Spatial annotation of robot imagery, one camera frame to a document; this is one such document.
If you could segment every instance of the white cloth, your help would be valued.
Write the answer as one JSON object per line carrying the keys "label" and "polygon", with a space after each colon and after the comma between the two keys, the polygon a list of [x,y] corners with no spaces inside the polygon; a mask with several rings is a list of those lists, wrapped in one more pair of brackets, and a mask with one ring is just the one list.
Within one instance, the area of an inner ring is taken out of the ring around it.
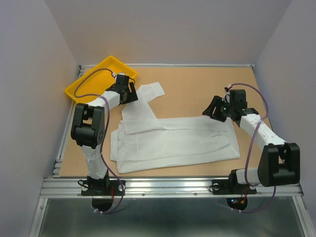
{"label": "white cloth", "polygon": [[157,119],[148,102],[164,95],[160,84],[142,85],[137,95],[138,101],[125,106],[123,120],[111,133],[110,159],[117,162],[119,173],[239,158],[230,119]]}

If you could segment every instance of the gray wall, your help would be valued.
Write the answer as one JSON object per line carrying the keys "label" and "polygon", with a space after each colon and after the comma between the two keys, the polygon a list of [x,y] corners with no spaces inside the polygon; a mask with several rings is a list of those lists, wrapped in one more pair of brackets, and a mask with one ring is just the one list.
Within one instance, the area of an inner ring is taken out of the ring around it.
{"label": "gray wall", "polygon": [[79,64],[255,63],[291,0],[46,0]]}
{"label": "gray wall", "polygon": [[78,66],[43,0],[1,0],[0,22],[0,235],[19,237],[53,168]]}
{"label": "gray wall", "polygon": [[304,201],[316,226],[316,1],[294,0],[255,66],[277,134],[301,148]]}

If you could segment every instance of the purple cable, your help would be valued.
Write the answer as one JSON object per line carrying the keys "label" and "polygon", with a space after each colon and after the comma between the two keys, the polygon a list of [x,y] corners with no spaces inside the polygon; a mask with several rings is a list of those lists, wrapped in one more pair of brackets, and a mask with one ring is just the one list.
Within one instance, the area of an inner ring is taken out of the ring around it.
{"label": "purple cable", "polygon": [[[255,131],[253,132],[253,135],[252,135],[252,138],[251,138],[251,142],[250,142],[250,146],[249,146],[249,150],[248,150],[248,155],[247,155],[247,159],[246,159],[246,164],[245,164],[245,174],[244,174],[244,177],[245,177],[245,181],[246,183],[251,186],[251,184],[248,182],[248,177],[247,177],[247,173],[248,173],[248,166],[249,166],[249,161],[250,161],[250,155],[251,155],[251,151],[252,151],[252,147],[253,147],[253,143],[255,141],[255,138],[256,138],[256,135],[258,133],[258,130],[259,130],[259,127],[260,127],[260,124],[262,122],[262,120],[266,119],[269,115],[269,107],[268,107],[268,103],[265,99],[265,97],[263,96],[263,94],[261,94],[261,92],[255,88],[254,86],[252,85],[249,85],[249,84],[246,84],[246,83],[233,83],[232,86],[234,85],[244,85],[244,86],[248,86],[252,89],[254,89],[255,91],[258,92],[258,94],[261,96],[264,104],[265,104],[265,107],[266,107],[266,115],[264,117],[261,117],[261,121],[258,122],[256,128],[255,128]],[[264,205],[263,207],[260,207],[258,209],[255,209],[255,210],[250,210],[250,211],[242,211],[242,213],[252,213],[252,212],[256,212],[256,211],[260,211],[260,210],[263,210],[265,209],[273,200],[273,198],[275,197],[276,195],[276,191],[277,191],[277,187],[275,186],[274,188],[274,192],[272,194],[272,197],[271,199],[268,201],[268,203],[266,205]]]}
{"label": "purple cable", "polygon": [[[76,98],[82,98],[82,97],[85,97],[85,96],[97,96],[97,97],[100,97],[101,99],[104,100],[104,102],[105,102],[105,104],[106,104],[106,107],[107,107],[107,111],[108,111],[107,124],[106,124],[106,126],[105,126],[105,131],[104,131],[104,137],[105,137],[106,134],[107,134],[107,131],[108,131],[109,123],[110,123],[110,106],[109,106],[109,103],[108,103],[107,99],[106,99],[104,96],[102,96],[102,95],[93,94],[93,93],[91,93],[91,94],[85,94],[85,95],[76,95],[77,90],[79,89],[79,87],[80,87],[90,76],[92,76],[93,74],[95,74],[96,72],[101,71],[101,70],[107,70],[107,71],[113,73],[110,69],[107,69],[107,68],[100,68],[100,69],[98,69],[98,70],[95,70],[94,72],[92,72],[91,74],[89,74],[84,80],[82,80],[82,82],[80,82],[80,84],[76,87],[76,89],[75,89],[75,91],[74,91],[74,96],[75,96]],[[121,198],[120,198],[118,204],[117,204],[112,210],[108,210],[108,211],[105,211],[105,212],[100,212],[100,211],[97,210],[97,209],[95,209],[95,210],[96,210],[98,213],[100,213],[100,214],[110,214],[110,213],[112,213],[113,211],[115,211],[115,210],[119,207],[119,205],[121,204],[121,202],[122,202],[122,200],[123,200],[123,197],[124,197],[124,194],[125,194],[125,187],[124,187],[123,182],[121,181],[121,179],[110,169],[110,167],[108,166],[108,164],[105,162],[105,159],[104,159],[104,157],[103,157],[103,143],[104,143],[104,140],[103,140],[103,142],[102,142],[102,144],[101,144],[101,147],[100,147],[101,159],[102,159],[104,165],[107,167],[107,169],[113,174],[114,177],[117,178],[119,184],[121,185],[121,187],[122,187],[122,196],[121,196]]]}

